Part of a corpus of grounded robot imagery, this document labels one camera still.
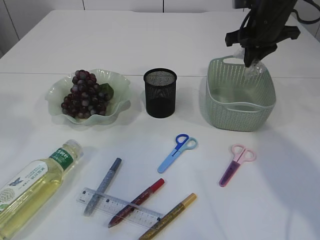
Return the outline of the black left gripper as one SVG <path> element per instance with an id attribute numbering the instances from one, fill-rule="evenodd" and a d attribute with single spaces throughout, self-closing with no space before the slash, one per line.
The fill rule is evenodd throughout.
<path id="1" fill-rule="evenodd" d="M 283 26 L 280 28 L 265 28 L 262 32 L 243 27 L 226 34 L 225 43 L 228 47 L 240 44 L 244 49 L 244 65 L 249 68 L 253 62 L 261 61 L 267 54 L 278 48 L 277 44 L 286 39 L 296 40 L 300 35 L 297 26 Z"/>

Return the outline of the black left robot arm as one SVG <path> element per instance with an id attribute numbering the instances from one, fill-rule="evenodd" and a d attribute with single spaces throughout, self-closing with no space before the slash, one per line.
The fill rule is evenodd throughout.
<path id="1" fill-rule="evenodd" d="M 244 65 L 248 68 L 255 61 L 275 52 L 277 44 L 286 39 L 296 40 L 300 30 L 286 25 L 295 0 L 250 0 L 250 9 L 238 30 L 228 32 L 225 43 L 228 47 L 240 44 L 244 48 Z"/>

